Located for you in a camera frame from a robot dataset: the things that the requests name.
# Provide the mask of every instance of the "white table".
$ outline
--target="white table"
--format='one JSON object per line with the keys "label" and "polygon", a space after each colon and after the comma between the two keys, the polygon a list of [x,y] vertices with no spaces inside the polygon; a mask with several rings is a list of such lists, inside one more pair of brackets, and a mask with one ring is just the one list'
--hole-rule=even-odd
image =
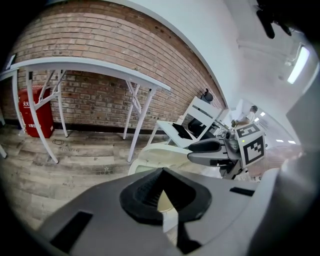
{"label": "white table", "polygon": [[[59,112],[60,112],[60,118],[62,127],[64,130],[64,134],[66,137],[68,137],[68,132],[65,125],[64,120],[64,114],[62,110],[62,94],[61,94],[61,81],[66,73],[66,70],[74,70],[74,71],[84,71],[84,72],[92,72],[92,73],[98,73],[102,75],[107,75],[111,77],[116,77],[119,79],[123,79],[126,81],[126,84],[129,88],[129,91],[132,94],[132,102],[130,105],[130,109],[128,112],[128,116],[125,123],[124,133],[123,133],[123,139],[126,138],[128,125],[130,121],[130,116],[132,113],[132,110],[136,111],[137,115],[139,116],[139,120],[134,132],[133,140],[131,143],[131,148],[129,152],[129,156],[127,161],[130,162],[132,159],[132,155],[134,153],[135,145],[138,139],[138,135],[142,126],[142,123],[144,121],[144,118],[146,116],[149,104],[151,102],[152,97],[155,95],[157,90],[165,89],[167,91],[170,91],[170,87],[166,84],[150,77],[145,74],[142,74],[136,70],[132,70],[130,68],[120,66],[117,64],[113,64],[110,62],[102,61],[102,60],[96,60],[91,58],[82,58],[82,57],[44,57],[44,58],[35,58],[35,59],[29,59],[25,61],[21,61],[19,63],[13,64],[11,66],[10,70],[16,70],[19,68],[25,69],[25,75],[26,75],[26,86],[27,86],[27,93],[28,93],[28,101],[30,106],[30,112],[36,127],[36,130],[40,136],[40,139],[51,156],[51,158],[58,163],[58,159],[53,154],[52,150],[50,149],[44,134],[40,128],[39,120],[36,114],[36,110],[39,109],[41,106],[43,106],[45,103],[49,102],[53,98],[58,98],[58,104],[59,104]],[[45,81],[45,84],[42,88],[42,91],[39,96],[39,101],[37,104],[34,104],[34,97],[32,92],[32,78],[33,78],[33,71],[38,70],[49,70],[50,73],[47,76],[47,79]],[[58,81],[56,84],[50,84],[50,79],[54,73],[54,71],[58,71]],[[135,90],[132,87],[132,83],[136,83],[137,86]],[[137,92],[139,90],[139,87],[147,87],[149,88],[148,95],[145,99],[144,106],[141,108],[141,105],[139,103],[138,98],[136,97]],[[43,95],[46,91],[46,89],[52,88],[52,94],[46,98],[43,98]]]}

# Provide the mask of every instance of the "red fire extinguisher box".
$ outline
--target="red fire extinguisher box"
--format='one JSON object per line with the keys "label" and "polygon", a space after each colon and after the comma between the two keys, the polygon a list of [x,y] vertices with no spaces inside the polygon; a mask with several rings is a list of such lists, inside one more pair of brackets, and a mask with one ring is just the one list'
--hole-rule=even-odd
{"label": "red fire extinguisher box", "polygon": [[[36,85],[32,87],[34,104],[38,103],[41,90],[42,90],[41,85]],[[50,95],[50,89],[47,89],[43,95],[43,99],[45,99],[49,95]],[[18,96],[19,96],[19,109],[22,114],[22,118],[25,124],[25,129],[27,134],[29,134],[31,137],[39,137],[35,123],[31,115],[27,89],[25,88],[25,89],[19,90]],[[50,138],[51,134],[54,131],[54,120],[52,118],[50,102],[47,102],[46,104],[41,106],[39,109],[37,109],[36,115],[38,117],[39,124],[44,137]]]}

